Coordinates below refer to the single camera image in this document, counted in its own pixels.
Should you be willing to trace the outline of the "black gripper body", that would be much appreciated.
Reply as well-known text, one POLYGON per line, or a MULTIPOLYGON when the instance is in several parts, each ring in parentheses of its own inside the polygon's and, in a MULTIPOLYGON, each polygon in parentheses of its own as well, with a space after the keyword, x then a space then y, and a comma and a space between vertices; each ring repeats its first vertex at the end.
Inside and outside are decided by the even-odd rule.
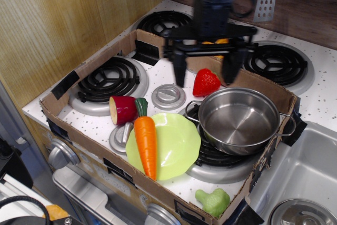
POLYGON ((162 32, 165 38, 164 57, 173 58, 173 46, 169 41, 183 40, 207 41, 220 38, 236 38, 257 33, 253 26, 228 23, 234 0, 194 0, 192 21, 179 28, 170 28, 162 32))

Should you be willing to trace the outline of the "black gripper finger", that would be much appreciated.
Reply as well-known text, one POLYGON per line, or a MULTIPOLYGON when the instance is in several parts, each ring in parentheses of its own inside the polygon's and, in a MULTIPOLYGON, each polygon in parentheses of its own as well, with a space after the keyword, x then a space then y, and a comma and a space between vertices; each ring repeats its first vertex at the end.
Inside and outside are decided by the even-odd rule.
POLYGON ((184 87, 185 72, 186 72, 186 55, 181 51, 174 51, 173 68, 175 81, 179 87, 184 87))
POLYGON ((237 50, 235 52, 229 52, 224 55, 222 65, 222 78, 225 84, 229 85, 235 81, 248 54, 248 50, 237 50))

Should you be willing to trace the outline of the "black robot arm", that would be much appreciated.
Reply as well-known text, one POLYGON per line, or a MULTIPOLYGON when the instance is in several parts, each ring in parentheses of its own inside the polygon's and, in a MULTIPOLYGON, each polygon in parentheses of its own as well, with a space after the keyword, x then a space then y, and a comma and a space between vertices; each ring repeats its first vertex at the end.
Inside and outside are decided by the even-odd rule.
POLYGON ((222 55, 221 76, 225 84, 232 84, 244 60, 256 49, 252 43, 255 27, 228 22, 233 1, 194 0, 191 22, 161 33, 165 39, 164 57, 173 63, 178 86, 184 86, 188 57, 222 55))

